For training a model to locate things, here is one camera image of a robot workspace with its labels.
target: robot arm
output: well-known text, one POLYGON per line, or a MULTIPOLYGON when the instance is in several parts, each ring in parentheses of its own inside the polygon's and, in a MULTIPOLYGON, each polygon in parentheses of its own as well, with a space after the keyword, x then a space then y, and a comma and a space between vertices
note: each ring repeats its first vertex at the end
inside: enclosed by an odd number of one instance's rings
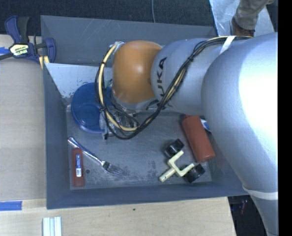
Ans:
MULTIPOLYGON (((267 234, 278 235, 278 36, 272 33, 252 39, 237 37, 222 53, 225 38, 219 39, 222 38, 182 40, 162 49, 155 43, 146 43, 133 54, 146 57, 144 67, 131 67, 125 78, 119 78, 123 72, 117 74, 117 70, 125 70, 132 59, 132 55, 121 53, 128 43, 123 45, 117 51, 121 58, 114 60, 113 97, 128 113, 142 111, 156 99, 156 114, 167 108, 205 116, 222 153, 254 200, 267 234)), ((136 46, 126 49, 132 51, 136 46)), ((155 117, 152 114, 128 130, 140 132, 155 117)))

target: yellow cable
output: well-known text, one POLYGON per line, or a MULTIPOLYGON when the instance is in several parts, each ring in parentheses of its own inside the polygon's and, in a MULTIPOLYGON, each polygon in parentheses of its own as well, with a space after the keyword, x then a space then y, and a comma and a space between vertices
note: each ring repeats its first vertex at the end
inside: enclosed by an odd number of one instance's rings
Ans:
MULTIPOLYGON (((109 56, 112 54, 112 52, 114 51, 114 49, 117 47, 117 43, 115 43, 107 52, 105 58, 103 59, 101 66, 100 66, 100 72, 98 75, 98 89, 99 89, 99 98, 100 98, 100 102, 102 105, 104 105, 104 100, 103 100, 103 94, 102 94, 102 74, 103 74, 103 70, 105 67, 105 63, 108 60, 109 56)), ((119 125, 113 118, 112 116, 106 112, 107 118, 110 122, 112 122, 117 128, 122 129, 124 131, 135 131, 137 129, 137 127, 134 128, 127 128, 124 127, 122 125, 119 125)))

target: wooden table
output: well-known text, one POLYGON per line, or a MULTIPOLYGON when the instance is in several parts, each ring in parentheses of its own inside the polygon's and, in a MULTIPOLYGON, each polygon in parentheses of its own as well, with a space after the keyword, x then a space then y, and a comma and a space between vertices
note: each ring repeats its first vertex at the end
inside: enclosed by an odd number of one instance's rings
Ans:
MULTIPOLYGON (((7 35, 0 46, 9 47, 7 35)), ((40 236, 42 219, 60 216, 64 236, 235 236, 226 197, 179 202, 47 210, 24 200, 21 211, 0 211, 0 236, 40 236)))

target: cardboard sheet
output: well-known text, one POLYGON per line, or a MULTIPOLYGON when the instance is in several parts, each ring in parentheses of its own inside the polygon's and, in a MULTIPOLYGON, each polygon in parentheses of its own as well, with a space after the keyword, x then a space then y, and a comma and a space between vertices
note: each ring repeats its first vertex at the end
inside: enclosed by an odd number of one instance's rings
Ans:
POLYGON ((0 61, 0 201, 46 197, 44 132, 40 65, 0 61))

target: white band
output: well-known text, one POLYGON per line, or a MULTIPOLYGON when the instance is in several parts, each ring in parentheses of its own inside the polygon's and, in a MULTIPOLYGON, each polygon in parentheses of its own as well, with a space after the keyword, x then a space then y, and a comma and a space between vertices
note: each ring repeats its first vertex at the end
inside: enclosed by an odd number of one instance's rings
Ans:
POLYGON ((276 192, 261 192, 261 191, 254 191, 249 190, 242 186, 243 189, 248 192, 251 196, 254 196, 256 198, 265 199, 265 200, 278 200, 278 191, 276 192))
POLYGON ((231 45, 231 43, 233 42, 235 36, 228 36, 225 43, 223 44, 223 47, 220 50, 219 54, 222 54, 225 50, 227 50, 229 48, 229 46, 231 45))

